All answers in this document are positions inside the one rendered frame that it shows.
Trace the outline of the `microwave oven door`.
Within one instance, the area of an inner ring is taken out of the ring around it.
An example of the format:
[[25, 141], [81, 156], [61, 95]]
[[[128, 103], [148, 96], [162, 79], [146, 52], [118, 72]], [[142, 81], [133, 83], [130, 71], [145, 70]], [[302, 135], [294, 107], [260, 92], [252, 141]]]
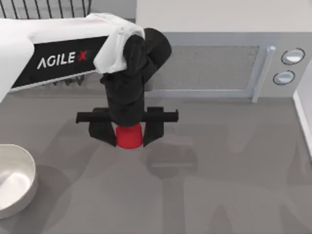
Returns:
[[175, 46], [147, 98], [249, 98], [268, 46]]

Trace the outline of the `red cup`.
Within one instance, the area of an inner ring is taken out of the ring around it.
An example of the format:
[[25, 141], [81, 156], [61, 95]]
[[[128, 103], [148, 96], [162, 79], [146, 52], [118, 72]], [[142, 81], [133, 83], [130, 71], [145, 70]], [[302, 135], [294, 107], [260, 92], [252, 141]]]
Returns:
[[143, 135], [141, 124], [135, 124], [130, 127], [116, 127], [117, 146], [122, 149], [136, 149], [143, 144]]

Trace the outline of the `pale microwave oven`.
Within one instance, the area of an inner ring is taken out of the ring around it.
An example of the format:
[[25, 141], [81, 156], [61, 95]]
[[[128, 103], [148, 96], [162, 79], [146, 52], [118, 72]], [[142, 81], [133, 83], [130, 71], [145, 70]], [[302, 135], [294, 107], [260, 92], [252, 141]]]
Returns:
[[[165, 34], [175, 46], [270, 46], [276, 53], [259, 98], [290, 98], [312, 59], [312, 0], [137, 0], [136, 22]], [[281, 56], [301, 48], [305, 57], [285, 65]], [[291, 70], [287, 85], [273, 82]]]

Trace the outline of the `white bowl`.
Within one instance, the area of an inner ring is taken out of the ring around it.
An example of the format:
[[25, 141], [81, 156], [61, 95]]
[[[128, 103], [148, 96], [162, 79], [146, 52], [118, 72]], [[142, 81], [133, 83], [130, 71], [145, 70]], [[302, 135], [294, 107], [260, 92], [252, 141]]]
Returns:
[[0, 219], [24, 210], [37, 188], [37, 166], [31, 153], [15, 144], [0, 144]]

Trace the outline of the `round microwave knob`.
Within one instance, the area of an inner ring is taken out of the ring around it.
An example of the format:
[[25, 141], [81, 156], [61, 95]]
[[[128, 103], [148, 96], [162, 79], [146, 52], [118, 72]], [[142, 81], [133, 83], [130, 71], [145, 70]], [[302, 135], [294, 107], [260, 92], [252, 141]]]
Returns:
[[273, 82], [277, 85], [287, 85], [295, 79], [295, 73], [291, 70], [276, 73]]
[[281, 61], [285, 65], [295, 65], [305, 57], [305, 51], [301, 48], [287, 50], [281, 56]]

